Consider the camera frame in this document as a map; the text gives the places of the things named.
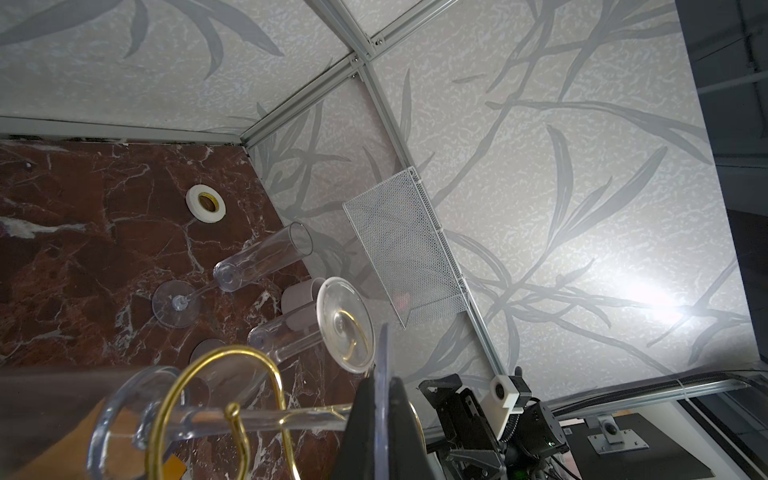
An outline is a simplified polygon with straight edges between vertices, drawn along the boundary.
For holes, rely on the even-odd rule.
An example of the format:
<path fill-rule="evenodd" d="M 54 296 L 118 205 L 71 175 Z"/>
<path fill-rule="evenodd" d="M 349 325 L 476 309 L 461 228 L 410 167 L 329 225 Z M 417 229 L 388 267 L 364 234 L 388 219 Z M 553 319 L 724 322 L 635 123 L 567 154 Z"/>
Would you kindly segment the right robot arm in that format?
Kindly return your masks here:
<path fill-rule="evenodd" d="M 429 440 L 427 452 L 436 456 L 447 479 L 560 477 L 547 470 L 547 460 L 569 451 L 566 435 L 520 372 L 493 377 L 483 398 L 457 374 L 419 384 L 444 435 Z"/>

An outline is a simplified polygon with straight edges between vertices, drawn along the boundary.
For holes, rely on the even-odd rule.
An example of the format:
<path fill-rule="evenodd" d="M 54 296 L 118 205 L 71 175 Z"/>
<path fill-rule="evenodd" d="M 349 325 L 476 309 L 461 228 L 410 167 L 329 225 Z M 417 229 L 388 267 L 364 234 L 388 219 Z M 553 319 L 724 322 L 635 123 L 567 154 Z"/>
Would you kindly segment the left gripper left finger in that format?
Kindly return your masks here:
<path fill-rule="evenodd" d="M 374 380 L 365 378 L 358 386 L 330 479 L 374 478 L 374 425 Z"/>

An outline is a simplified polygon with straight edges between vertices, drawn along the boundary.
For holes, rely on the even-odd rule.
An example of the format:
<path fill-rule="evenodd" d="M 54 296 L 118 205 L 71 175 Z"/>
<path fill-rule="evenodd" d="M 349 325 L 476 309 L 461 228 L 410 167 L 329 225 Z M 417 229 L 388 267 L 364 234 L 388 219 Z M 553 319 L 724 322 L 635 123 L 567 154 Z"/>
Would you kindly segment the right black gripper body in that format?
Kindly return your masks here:
<path fill-rule="evenodd" d="M 458 374 L 424 380 L 418 385 L 437 412 L 443 440 L 428 440 L 447 479 L 503 479 L 499 442 L 474 393 Z"/>

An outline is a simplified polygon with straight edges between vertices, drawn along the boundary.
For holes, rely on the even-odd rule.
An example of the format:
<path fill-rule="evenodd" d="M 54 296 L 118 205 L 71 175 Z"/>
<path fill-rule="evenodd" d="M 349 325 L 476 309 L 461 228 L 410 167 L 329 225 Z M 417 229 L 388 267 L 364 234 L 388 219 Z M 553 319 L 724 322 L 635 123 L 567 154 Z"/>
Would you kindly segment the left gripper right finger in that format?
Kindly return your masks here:
<path fill-rule="evenodd" d="M 434 479 L 417 421 L 399 377 L 389 383 L 388 449 L 390 479 Z"/>

